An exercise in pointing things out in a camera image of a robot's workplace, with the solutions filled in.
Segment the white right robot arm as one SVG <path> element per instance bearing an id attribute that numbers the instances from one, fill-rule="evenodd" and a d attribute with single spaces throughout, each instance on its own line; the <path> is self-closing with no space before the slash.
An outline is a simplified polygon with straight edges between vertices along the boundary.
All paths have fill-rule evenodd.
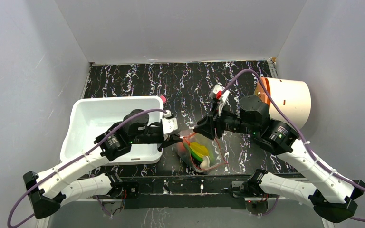
<path id="1" fill-rule="evenodd" d="M 335 171 L 322 168 L 322 159 L 304 147 L 299 134 L 287 123 L 274 120 L 269 105 L 255 95 L 239 101 L 239 114 L 233 114 L 213 99 L 211 110 L 197 123 L 194 132 L 208 139 L 220 138 L 225 131 L 253 136 L 261 149 L 289 163 L 307 182 L 285 179 L 257 169 L 247 181 L 234 181 L 229 192 L 235 197 L 279 195 L 311 207 L 320 217 L 333 223 L 351 218 L 357 209 L 355 200 L 362 191 L 356 180 L 339 179 Z"/>

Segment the yellow starfruit toy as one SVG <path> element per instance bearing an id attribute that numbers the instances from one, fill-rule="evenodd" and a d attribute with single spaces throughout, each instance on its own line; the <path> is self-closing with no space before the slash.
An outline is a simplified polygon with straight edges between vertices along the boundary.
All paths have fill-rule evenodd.
<path id="1" fill-rule="evenodd" d="M 189 146 L 201 158 L 203 158 L 203 156 L 210 155 L 209 150 L 204 145 L 201 145 L 197 142 L 192 142 Z"/>

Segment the green chili pepper toy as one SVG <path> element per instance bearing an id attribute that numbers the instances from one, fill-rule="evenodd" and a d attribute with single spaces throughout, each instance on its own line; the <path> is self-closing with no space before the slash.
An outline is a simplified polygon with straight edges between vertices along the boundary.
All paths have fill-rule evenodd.
<path id="1" fill-rule="evenodd" d="M 194 159 L 197 162 L 203 162 L 203 159 L 199 157 L 189 146 L 187 143 L 183 143 L 184 148 L 189 152 L 192 159 Z"/>

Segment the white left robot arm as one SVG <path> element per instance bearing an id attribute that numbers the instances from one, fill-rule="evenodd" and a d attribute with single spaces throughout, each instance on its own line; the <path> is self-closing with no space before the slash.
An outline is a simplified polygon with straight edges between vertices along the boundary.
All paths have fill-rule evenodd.
<path id="1" fill-rule="evenodd" d="M 135 109 L 121 122 L 114 123 L 97 136 L 94 146 L 70 161 L 39 173 L 23 175 L 28 197 L 36 219 L 57 212 L 67 203 L 96 195 L 119 197 L 124 188 L 113 174 L 79 180 L 89 171 L 126 155 L 134 144 L 157 144 L 158 150 L 182 141 L 177 119 L 169 110 Z"/>

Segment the beige mushroom toy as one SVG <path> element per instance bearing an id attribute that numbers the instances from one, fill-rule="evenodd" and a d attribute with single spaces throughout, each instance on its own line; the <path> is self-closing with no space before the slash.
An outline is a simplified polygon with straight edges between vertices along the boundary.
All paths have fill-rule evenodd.
<path id="1" fill-rule="evenodd" d="M 200 163 L 201 170 L 208 170 L 210 168 L 210 158 L 209 156 L 203 156 L 202 162 Z"/>

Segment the small pink cube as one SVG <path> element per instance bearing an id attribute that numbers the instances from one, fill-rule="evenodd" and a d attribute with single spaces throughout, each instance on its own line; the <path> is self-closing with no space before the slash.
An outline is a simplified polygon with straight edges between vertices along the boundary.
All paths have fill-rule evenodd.
<path id="1" fill-rule="evenodd" d="M 164 95 L 160 95 L 159 97 L 161 98 L 163 103 L 167 102 L 167 98 Z"/>

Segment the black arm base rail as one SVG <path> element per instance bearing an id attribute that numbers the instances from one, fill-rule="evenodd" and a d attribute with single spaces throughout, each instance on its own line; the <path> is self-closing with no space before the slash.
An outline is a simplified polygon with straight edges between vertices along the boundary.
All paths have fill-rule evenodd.
<path id="1" fill-rule="evenodd" d="M 65 187 L 61 205 L 97 196 L 105 203 L 125 199 L 125 209 L 215 208 L 245 209 L 246 198 L 268 197 L 275 193 L 233 193 L 231 188 L 246 183 L 249 175 L 126 176 L 106 173 L 84 178 Z"/>

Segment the clear orange zip bag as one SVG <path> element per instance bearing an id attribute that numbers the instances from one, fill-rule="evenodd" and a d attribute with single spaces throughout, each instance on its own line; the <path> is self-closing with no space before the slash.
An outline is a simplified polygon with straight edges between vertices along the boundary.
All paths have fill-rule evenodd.
<path id="1" fill-rule="evenodd" d="M 180 132 L 182 142 L 174 145 L 180 159 L 198 173 L 210 173 L 228 166 L 217 139 L 210 140 L 192 129 Z"/>

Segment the white orange cylinder container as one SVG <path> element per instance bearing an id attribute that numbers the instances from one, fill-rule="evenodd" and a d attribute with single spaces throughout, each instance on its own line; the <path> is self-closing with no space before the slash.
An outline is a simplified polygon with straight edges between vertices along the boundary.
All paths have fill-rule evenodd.
<path id="1" fill-rule="evenodd" d="M 302 128 L 311 111 L 311 95 L 303 81 L 262 77 L 261 81 L 278 108 L 296 125 Z"/>

